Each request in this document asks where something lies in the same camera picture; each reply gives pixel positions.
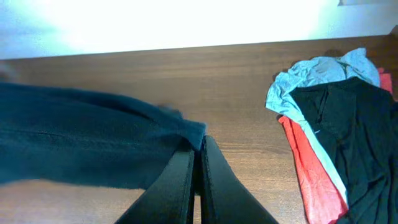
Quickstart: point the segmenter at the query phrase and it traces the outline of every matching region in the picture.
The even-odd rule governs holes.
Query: wood grain
[[[276,114],[264,108],[273,76],[294,62],[342,56],[358,47],[394,77],[392,36],[151,50],[8,60],[14,82],[64,86],[167,103],[205,122],[239,180],[280,223],[305,223],[294,161]],[[46,181],[0,188],[1,223],[111,223],[141,190],[77,187]],[[195,222],[200,203],[195,200]]]

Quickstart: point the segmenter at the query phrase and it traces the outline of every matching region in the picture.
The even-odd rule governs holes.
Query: white wall
[[[394,1],[4,0],[0,59],[384,35]]]

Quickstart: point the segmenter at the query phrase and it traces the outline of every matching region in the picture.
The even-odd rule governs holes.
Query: red fabric
[[[381,88],[392,93],[391,74],[379,68]],[[314,153],[300,125],[286,116],[279,119],[293,151],[305,213],[310,224],[335,223],[348,208]]]
[[[378,68],[380,74],[380,88],[387,90],[392,94],[391,74],[384,73],[384,68]]]

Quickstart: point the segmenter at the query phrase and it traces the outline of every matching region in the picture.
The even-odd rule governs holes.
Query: dark blue fabric
[[[205,125],[107,93],[0,83],[0,184],[48,179],[147,189]]]

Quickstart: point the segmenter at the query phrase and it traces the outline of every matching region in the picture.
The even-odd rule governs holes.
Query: clothing
[[[348,189],[337,223],[397,223],[398,104],[359,78],[291,93]]]
[[[383,90],[387,90],[392,94],[391,74],[384,73],[384,68],[378,68],[377,70],[380,74],[380,88],[382,88]]]
[[[0,184],[146,189],[182,141],[199,151],[204,134],[204,124],[134,98],[0,83]]]
[[[276,77],[269,88],[266,100],[266,108],[287,116],[302,127],[312,149],[345,202],[346,188],[290,92],[296,87],[337,82],[351,77],[359,77],[372,85],[380,86],[377,69],[366,58],[365,49],[350,51],[341,58],[316,57],[297,62],[288,72],[281,72]]]
[[[334,223],[347,205],[315,155],[301,127],[286,116],[279,118],[292,148],[304,209],[310,224]]]

